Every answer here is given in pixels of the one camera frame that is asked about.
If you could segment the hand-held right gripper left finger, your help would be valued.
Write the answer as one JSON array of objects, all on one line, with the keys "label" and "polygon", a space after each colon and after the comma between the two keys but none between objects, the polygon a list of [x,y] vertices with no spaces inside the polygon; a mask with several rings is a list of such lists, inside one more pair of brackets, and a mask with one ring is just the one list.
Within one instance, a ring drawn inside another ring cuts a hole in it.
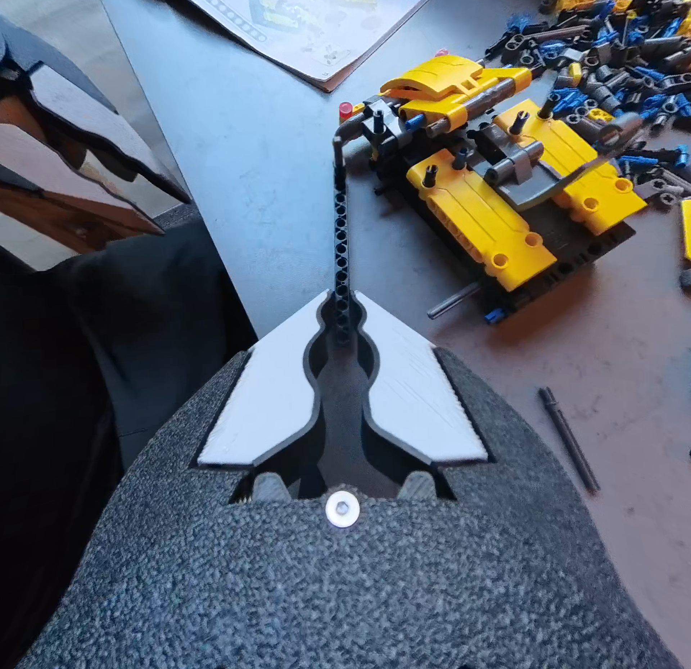
[{"label": "hand-held right gripper left finger", "polygon": [[290,489],[323,487],[318,377],[328,361],[330,305],[324,290],[251,347],[200,446],[199,468],[271,472]]}]

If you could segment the person's dark clothing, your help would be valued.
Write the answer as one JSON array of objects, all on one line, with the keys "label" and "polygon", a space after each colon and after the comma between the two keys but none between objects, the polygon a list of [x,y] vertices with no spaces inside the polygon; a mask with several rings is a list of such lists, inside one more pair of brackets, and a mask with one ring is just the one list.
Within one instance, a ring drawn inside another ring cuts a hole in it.
[{"label": "person's dark clothing", "polygon": [[35,270],[1,248],[1,667],[53,614],[125,470],[256,341],[199,212]]}]

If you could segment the white instruction booklet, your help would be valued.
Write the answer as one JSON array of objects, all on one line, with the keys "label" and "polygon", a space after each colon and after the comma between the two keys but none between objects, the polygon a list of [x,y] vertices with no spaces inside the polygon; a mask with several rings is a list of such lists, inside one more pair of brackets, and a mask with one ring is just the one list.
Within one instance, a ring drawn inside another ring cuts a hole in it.
[{"label": "white instruction booklet", "polygon": [[429,0],[186,0],[249,49],[333,91]]}]

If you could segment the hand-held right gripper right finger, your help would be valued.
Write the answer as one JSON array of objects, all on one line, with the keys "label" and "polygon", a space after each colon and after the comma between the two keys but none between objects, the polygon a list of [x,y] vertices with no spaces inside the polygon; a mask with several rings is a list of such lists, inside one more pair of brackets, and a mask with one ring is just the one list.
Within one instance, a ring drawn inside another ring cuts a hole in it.
[{"label": "hand-held right gripper right finger", "polygon": [[361,291],[353,293],[357,362],[365,375],[362,448],[367,462],[402,486],[413,472],[490,461],[437,347]]}]

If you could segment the long black holed beam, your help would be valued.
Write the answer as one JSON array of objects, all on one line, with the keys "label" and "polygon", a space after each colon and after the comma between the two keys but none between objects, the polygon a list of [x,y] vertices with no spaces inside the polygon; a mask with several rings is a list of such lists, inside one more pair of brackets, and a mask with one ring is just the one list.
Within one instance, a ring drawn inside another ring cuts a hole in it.
[{"label": "long black holed beam", "polygon": [[350,344],[351,337],[350,252],[347,167],[340,136],[333,139],[333,151],[334,335],[335,342],[345,347]]}]

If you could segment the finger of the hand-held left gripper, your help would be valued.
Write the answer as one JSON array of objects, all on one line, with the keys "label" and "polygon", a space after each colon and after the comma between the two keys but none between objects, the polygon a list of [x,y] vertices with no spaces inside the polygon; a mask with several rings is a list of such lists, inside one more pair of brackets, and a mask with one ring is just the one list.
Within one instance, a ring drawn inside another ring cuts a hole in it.
[{"label": "finger of the hand-held left gripper", "polygon": [[24,72],[1,66],[1,99],[14,97],[10,122],[56,150],[79,170],[87,153],[118,179],[132,183],[141,176],[185,204],[191,203],[179,184],[124,117],[113,112],[47,65]]},{"label": "finger of the hand-held left gripper", "polygon": [[130,201],[72,169],[58,152],[12,124],[1,125],[1,184],[65,199],[72,206],[127,226],[139,226],[139,216],[147,216]]}]

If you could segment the thin black axle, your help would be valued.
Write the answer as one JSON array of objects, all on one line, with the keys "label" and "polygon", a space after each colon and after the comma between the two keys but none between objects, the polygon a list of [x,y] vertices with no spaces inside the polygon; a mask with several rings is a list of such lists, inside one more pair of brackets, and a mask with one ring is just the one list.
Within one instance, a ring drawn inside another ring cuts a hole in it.
[{"label": "thin black axle", "polygon": [[577,471],[584,488],[592,493],[600,492],[600,484],[595,477],[593,470],[588,463],[581,446],[579,445],[575,434],[567,421],[560,405],[552,390],[548,387],[542,387],[538,390],[540,400],[548,413],[555,429],[562,440],[566,452],[572,459],[575,470]]}]

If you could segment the pile of small building pieces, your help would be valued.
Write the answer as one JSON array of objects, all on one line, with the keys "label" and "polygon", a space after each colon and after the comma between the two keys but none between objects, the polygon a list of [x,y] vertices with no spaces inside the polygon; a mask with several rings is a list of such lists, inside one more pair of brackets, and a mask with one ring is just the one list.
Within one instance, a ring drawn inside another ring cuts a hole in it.
[{"label": "pile of small building pieces", "polygon": [[654,149],[650,138],[690,134],[690,0],[542,0],[542,17],[509,18],[483,61],[501,59],[556,72],[558,117],[572,117],[585,138],[594,126],[634,112],[641,141],[618,157],[634,182],[667,176],[690,196],[690,142]]}]

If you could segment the grey desk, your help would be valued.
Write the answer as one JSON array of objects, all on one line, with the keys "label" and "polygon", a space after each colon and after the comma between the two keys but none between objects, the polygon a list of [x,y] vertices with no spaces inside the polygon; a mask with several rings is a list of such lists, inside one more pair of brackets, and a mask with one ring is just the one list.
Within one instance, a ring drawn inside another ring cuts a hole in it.
[{"label": "grey desk", "polygon": [[[430,0],[326,95],[170,0],[101,0],[203,214],[249,319],[263,336],[332,286],[338,106],[441,48],[480,57],[507,18],[540,0]],[[466,302],[444,244],[394,193],[348,169],[351,283],[453,350],[532,424],[581,485],[537,397],[555,393],[601,486],[588,498],[645,616],[690,653],[690,300],[678,287],[678,213],[647,210],[635,236],[495,327]]]}]

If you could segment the wooden furniture block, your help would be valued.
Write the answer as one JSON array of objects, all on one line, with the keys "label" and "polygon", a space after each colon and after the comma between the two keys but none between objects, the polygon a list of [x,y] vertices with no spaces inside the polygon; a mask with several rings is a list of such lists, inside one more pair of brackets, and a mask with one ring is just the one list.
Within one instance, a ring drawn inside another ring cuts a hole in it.
[{"label": "wooden furniture block", "polygon": [[1,185],[1,213],[63,246],[84,254],[104,250],[110,242],[142,235],[163,236],[165,230],[145,215],[139,226],[127,226],[65,199]]}]

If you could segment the yellow toy vehicle model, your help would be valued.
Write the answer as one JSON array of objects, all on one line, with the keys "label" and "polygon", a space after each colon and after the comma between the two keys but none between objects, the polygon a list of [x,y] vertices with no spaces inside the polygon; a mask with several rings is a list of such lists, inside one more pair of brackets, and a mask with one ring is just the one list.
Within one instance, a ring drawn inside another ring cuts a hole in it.
[{"label": "yellow toy vehicle model", "polygon": [[501,322],[634,234],[626,220],[645,201],[614,160],[642,119],[627,112],[585,138],[554,114],[553,92],[479,121],[532,81],[523,65],[437,54],[362,103],[339,105],[334,138],[343,148],[368,142],[376,193],[403,195],[471,276],[431,319],[476,296],[484,319]]}]

